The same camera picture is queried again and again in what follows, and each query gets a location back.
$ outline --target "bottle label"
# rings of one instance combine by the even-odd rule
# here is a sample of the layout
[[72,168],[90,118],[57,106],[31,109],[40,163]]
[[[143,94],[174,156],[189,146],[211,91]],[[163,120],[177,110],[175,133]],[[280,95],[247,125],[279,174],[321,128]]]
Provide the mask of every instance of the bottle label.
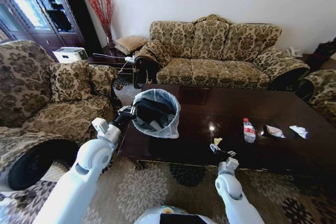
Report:
[[245,125],[245,126],[244,126],[244,131],[245,131],[245,132],[250,132],[250,133],[256,134],[256,131],[254,130],[254,128],[253,128],[252,125]]

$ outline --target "trash bag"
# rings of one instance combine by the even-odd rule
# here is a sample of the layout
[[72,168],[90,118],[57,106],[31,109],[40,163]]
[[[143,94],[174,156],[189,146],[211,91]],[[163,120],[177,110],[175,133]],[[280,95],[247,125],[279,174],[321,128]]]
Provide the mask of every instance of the trash bag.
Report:
[[134,126],[140,132],[149,136],[160,138],[178,138],[179,133],[177,132],[177,126],[179,124],[181,106],[176,97],[162,89],[150,89],[137,94],[133,101],[133,105],[146,99],[167,105],[167,107],[174,112],[174,116],[169,117],[170,123],[161,130],[155,130],[139,117],[136,117],[136,119],[133,120]]

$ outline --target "vase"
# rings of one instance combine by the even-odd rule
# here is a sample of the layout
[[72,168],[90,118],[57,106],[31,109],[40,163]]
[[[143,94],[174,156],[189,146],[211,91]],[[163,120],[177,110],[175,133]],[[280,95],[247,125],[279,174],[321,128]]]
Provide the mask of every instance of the vase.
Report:
[[112,33],[110,29],[108,29],[106,33],[106,43],[109,48],[114,48],[114,41],[113,41]]

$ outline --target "wall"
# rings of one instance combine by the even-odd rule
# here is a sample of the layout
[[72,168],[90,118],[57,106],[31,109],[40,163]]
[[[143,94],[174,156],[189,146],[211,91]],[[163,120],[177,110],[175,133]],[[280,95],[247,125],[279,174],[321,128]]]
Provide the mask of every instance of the wall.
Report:
[[[154,20],[192,21],[209,14],[233,22],[273,23],[283,32],[277,47],[289,46],[313,52],[320,42],[336,35],[336,0],[114,0],[114,38],[127,35],[149,36]],[[103,30],[89,7],[100,42]]]

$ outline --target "plastic water bottle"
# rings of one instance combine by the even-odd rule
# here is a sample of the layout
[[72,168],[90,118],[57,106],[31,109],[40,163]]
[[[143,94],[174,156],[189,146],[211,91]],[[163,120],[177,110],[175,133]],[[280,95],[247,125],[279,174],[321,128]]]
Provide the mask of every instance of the plastic water bottle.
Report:
[[244,139],[247,143],[253,143],[256,139],[256,131],[248,118],[244,118]]

